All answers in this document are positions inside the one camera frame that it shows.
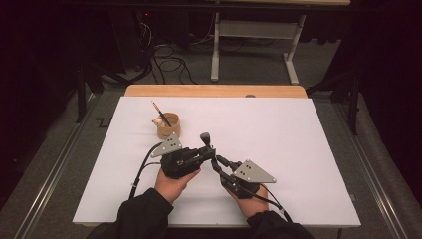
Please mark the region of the thin black gold-tipped brush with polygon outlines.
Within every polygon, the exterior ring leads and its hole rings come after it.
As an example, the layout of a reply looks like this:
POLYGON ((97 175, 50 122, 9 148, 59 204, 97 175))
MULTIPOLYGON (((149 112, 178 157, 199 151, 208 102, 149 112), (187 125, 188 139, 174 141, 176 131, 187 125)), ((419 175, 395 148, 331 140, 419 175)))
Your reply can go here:
POLYGON ((169 127, 172 127, 171 123, 169 122, 165 114, 160 110, 159 106, 154 101, 151 101, 151 103, 154 106, 154 108, 157 110, 157 112, 159 113, 161 119, 165 122, 165 124, 169 127))

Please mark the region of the white-framed desk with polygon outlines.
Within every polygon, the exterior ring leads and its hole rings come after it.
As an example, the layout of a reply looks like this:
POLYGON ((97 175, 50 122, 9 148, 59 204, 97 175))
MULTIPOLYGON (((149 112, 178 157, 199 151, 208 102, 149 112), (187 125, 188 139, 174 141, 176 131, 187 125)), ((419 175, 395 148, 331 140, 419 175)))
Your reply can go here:
MULTIPOLYGON (((348 7, 351 0, 215 0, 219 6, 225 3, 258 4, 263 7, 348 7)), ((293 57, 297 48, 307 13, 298 13, 292 21, 259 21, 259 20, 221 20, 220 13, 214 14, 214 46, 211 63, 210 80, 216 83, 219 80, 220 67, 220 39, 222 37, 239 37, 254 39, 289 40, 291 46, 282 57, 288 73, 290 83, 298 85, 293 57)))

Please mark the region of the wooden table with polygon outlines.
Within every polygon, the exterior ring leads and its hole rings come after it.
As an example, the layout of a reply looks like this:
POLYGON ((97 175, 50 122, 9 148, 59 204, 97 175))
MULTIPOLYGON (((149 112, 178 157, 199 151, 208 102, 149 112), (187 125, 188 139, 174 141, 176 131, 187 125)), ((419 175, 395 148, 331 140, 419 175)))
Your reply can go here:
POLYGON ((131 85, 126 97, 299 98, 308 97, 301 86, 253 85, 131 85))

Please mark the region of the metal floor rail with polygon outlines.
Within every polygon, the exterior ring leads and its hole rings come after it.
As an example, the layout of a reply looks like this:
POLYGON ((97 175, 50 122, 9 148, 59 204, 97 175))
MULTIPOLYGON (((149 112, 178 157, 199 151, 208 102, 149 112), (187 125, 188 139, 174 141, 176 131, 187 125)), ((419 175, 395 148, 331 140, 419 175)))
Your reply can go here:
POLYGON ((344 107, 342 104, 334 104, 333 107, 335 108, 342 125, 345 127, 353 148, 357 153, 357 158, 361 164, 366 183, 389 230, 389 233, 392 236, 392 239, 408 239, 408 235, 396 214, 396 210, 394 209, 389 196, 386 194, 381 181, 376 175, 373 166, 369 161, 369 157, 367 156, 361 141, 358 139, 358 135, 354 134, 348 125, 347 113, 344 107))
POLYGON ((63 142, 59 154, 55 157, 54 164, 48 170, 48 174, 43 184, 38 188, 37 195, 31 203, 25 218, 22 220, 19 228, 14 234, 13 239, 30 239, 34 228, 36 227, 42 213, 44 212, 57 184, 60 181, 63 171, 69 161, 75 143, 84 127, 88 115, 99 101, 99 94, 90 94, 85 101, 86 108, 83 113, 73 121, 72 129, 67 134, 66 140, 63 142))

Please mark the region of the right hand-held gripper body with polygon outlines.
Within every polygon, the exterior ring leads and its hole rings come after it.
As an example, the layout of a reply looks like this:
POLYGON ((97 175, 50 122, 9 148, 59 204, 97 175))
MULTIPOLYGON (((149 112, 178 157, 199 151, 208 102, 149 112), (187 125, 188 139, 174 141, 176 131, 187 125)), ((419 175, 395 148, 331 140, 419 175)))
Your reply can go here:
POLYGON ((223 187, 233 192, 239 199, 254 197, 262 183, 277 182, 273 175, 252 160, 246 160, 239 168, 231 170, 232 173, 228 174, 230 179, 225 180, 220 176, 220 181, 223 187))

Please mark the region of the white board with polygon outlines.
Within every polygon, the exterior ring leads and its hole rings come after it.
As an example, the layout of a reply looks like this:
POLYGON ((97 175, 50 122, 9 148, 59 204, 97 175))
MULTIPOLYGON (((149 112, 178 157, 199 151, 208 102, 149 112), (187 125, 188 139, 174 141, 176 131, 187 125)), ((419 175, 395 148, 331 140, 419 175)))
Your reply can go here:
POLYGON ((154 184, 158 165, 141 165, 159 141, 151 101, 179 116, 183 146, 202 146, 200 134, 208 132, 219 155, 252 160, 273 175, 277 182, 268 187, 294 221, 359 226, 313 101, 289 98, 121 98, 74 223, 113 222, 134 183, 138 193, 154 184))

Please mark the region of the tan cup with bear figure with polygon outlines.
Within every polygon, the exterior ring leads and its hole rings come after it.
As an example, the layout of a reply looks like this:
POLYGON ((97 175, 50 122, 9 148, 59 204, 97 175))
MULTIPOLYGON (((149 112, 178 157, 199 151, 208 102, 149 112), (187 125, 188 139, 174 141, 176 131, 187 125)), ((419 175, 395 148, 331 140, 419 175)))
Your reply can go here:
POLYGON ((152 122, 157 127, 157 135, 160 139, 167 139, 172 134, 180 136, 181 126, 180 118, 177 114, 174 113, 164 113, 164 116, 170 123, 167 125, 162 117, 157 117, 152 122))

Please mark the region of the person's right hand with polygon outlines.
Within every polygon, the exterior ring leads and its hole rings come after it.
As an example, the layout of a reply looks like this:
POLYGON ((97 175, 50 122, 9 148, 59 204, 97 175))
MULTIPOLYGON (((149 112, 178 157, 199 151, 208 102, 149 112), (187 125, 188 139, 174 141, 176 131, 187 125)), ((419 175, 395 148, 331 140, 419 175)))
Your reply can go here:
POLYGON ((269 210, 269 204, 263 200, 260 200, 259 198, 253 197, 249 199, 239 199, 233 192, 228 191, 228 193, 236 201, 241 213, 246 218, 250 218, 257 213, 269 210))

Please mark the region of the black makeup brush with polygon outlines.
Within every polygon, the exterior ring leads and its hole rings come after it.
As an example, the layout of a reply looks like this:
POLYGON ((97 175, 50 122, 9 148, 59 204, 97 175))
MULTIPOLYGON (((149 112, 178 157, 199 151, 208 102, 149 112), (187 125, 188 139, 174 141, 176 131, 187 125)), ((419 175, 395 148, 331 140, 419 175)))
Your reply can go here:
MULTIPOLYGON (((203 141, 203 143, 205 144, 205 146, 208 146, 208 147, 213 147, 212 145, 211 145, 211 137, 210 137, 210 134, 208 133, 208 132, 203 132, 203 133, 201 133, 200 134, 200 138, 201 138, 201 140, 203 141)), ((217 159, 216 159, 216 149, 215 149, 215 158, 213 158, 212 160, 216 160, 217 161, 217 159)))

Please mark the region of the person's left hand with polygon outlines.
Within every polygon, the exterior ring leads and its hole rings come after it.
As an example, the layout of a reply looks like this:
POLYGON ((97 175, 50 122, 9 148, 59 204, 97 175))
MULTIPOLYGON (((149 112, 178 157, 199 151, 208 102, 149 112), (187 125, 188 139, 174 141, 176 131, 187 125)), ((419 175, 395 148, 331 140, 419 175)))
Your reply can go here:
POLYGON ((187 184, 200 172, 200 169, 195 170, 178 179, 167 177, 162 169, 159 169, 155 181, 154 189, 170 204, 182 194, 187 184))

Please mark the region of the dark computer tower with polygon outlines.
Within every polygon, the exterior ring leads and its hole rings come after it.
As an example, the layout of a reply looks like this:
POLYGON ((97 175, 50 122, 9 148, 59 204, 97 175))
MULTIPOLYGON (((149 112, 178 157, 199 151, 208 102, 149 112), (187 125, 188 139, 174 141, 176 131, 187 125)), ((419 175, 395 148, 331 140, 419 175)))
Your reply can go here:
POLYGON ((141 50, 146 51, 151 46, 153 41, 153 32, 148 24, 149 13, 136 11, 134 13, 134 17, 137 39, 139 41, 141 50))

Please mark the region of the black metal stand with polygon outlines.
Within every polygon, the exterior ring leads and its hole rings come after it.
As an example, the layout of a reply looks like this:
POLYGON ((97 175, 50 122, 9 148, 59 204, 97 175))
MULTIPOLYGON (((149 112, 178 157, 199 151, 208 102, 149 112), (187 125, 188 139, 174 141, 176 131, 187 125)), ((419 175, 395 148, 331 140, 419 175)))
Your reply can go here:
POLYGON ((122 86, 128 87, 135 82, 146 77, 152 71, 152 65, 147 64, 146 68, 142 70, 137 76, 127 79, 118 73, 107 70, 98 64, 82 64, 77 72, 77 96, 78 96, 78 119, 81 122, 88 113, 86 87, 89 87, 94 94, 101 94, 104 91, 104 86, 101 83, 101 76, 105 75, 111 78, 114 82, 122 86))
POLYGON ((324 79, 306 89, 307 95, 318 91, 331 91, 330 100, 335 104, 348 104, 346 112, 347 125, 357 135, 356 118, 358 113, 359 78, 352 73, 341 73, 324 79))

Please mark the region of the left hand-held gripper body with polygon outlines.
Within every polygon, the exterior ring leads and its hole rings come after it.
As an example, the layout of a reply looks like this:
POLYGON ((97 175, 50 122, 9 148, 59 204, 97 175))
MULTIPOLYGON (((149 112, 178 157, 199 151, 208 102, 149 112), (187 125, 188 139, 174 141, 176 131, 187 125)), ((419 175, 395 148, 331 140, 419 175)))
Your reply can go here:
POLYGON ((203 162, 199 160, 199 148, 183 147, 174 133, 165 139, 152 153, 151 157, 161 157, 160 164, 167 177, 178 179, 198 170, 203 162))

